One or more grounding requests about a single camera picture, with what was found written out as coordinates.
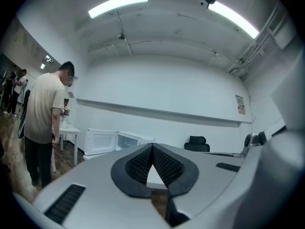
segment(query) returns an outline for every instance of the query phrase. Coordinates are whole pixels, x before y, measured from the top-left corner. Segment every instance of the man's hand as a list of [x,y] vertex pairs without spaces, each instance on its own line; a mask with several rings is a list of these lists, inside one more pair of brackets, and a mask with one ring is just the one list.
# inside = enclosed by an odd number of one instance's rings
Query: man's hand
[[58,146],[58,143],[59,143],[59,137],[56,137],[55,139],[52,140],[52,146],[54,148]]

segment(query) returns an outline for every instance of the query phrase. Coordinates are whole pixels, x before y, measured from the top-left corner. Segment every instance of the person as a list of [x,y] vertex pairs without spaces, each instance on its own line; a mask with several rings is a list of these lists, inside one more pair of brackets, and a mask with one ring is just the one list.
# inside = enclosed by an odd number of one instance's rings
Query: person
[[27,79],[26,74],[27,74],[26,69],[21,71],[21,78],[19,79],[19,81],[16,82],[16,86],[15,86],[15,89],[13,91],[13,96],[11,97],[11,100],[10,100],[10,105],[9,105],[8,109],[6,111],[4,111],[5,115],[9,115],[10,111],[11,111],[13,116],[15,116],[15,117],[17,116],[15,114],[17,100],[18,100],[18,97],[21,93],[22,85],[25,83],[25,81]]
[[61,108],[64,107],[64,85],[71,86],[74,65],[65,62],[55,73],[46,73],[36,79],[28,99],[24,123],[25,160],[32,185],[41,186],[51,182],[52,147],[59,142]]
[[11,95],[11,89],[13,87],[13,82],[16,78],[16,67],[13,67],[13,71],[10,74],[9,78],[6,80],[6,86],[4,89],[4,107],[7,108],[8,107],[8,103],[9,103],[9,98]]

